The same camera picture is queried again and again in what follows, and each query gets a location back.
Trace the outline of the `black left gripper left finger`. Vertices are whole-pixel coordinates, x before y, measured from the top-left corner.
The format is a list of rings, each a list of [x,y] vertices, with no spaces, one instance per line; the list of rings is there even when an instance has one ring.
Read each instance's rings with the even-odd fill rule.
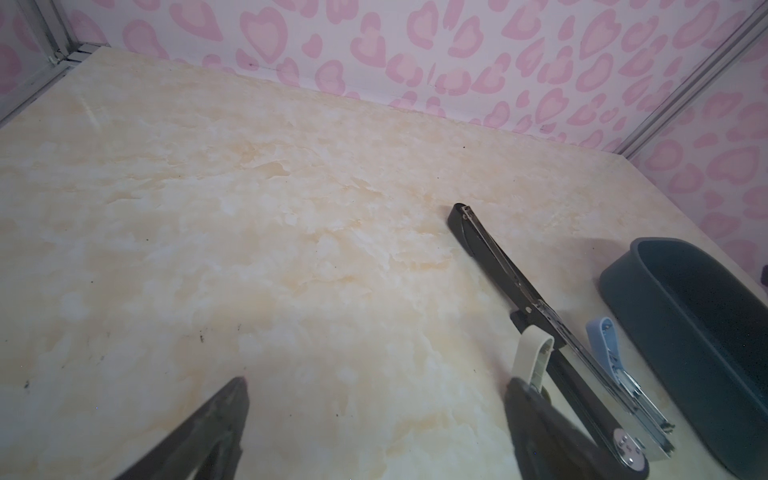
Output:
[[[231,379],[120,479],[232,479],[249,410],[247,380]]]

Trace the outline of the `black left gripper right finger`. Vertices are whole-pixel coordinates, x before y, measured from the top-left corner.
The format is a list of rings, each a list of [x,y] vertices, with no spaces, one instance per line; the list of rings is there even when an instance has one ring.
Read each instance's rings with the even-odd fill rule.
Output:
[[[635,479],[637,473],[598,447],[538,391],[512,378],[504,409],[524,480]]]

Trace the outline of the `black long stapler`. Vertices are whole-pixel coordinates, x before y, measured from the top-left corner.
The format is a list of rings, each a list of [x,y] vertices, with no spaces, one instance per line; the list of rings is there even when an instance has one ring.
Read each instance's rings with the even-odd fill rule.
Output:
[[[512,303],[521,337],[504,408],[525,479],[646,479],[670,456],[673,424],[624,368],[613,322],[589,322],[580,342],[487,232],[457,203],[448,228]]]

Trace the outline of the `light blue mini stapler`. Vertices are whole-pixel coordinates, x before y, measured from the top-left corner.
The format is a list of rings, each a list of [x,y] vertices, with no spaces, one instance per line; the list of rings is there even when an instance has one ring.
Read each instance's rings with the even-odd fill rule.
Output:
[[[621,360],[616,327],[609,317],[587,323],[586,331],[594,357],[614,382],[622,387],[638,404],[640,410],[664,433],[671,433],[674,425],[642,390],[634,377],[624,368]]]

